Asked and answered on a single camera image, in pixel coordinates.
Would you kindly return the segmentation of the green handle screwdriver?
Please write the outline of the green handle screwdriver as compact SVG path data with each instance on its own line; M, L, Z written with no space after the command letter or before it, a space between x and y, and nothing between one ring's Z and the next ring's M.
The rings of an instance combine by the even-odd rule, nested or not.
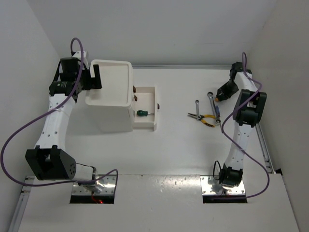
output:
M144 117L144 116L149 116L149 115L154 115L154 113L149 113L148 111L144 111L144 110L137 111L137 116L139 117Z

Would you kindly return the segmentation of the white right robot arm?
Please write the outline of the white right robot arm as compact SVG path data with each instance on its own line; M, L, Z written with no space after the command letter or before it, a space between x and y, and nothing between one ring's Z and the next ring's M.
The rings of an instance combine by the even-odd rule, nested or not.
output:
M234 135L229 154L219 172L219 183L224 187L237 187L243 176L243 159L253 128L261 120L267 94L256 87L252 72L241 62L235 62L230 69L230 79L222 85L215 100L222 102L239 93L232 119L235 122Z

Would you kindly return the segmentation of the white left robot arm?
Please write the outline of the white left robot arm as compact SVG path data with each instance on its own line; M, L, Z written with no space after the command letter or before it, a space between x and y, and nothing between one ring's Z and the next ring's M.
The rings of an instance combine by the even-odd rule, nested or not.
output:
M26 151L26 161L38 180L75 181L91 193L103 190L103 180L96 168L79 164L65 151L69 118L78 95L84 90L101 89L98 65L91 76L86 51L72 52L59 61L49 86L49 109L42 133L33 149Z

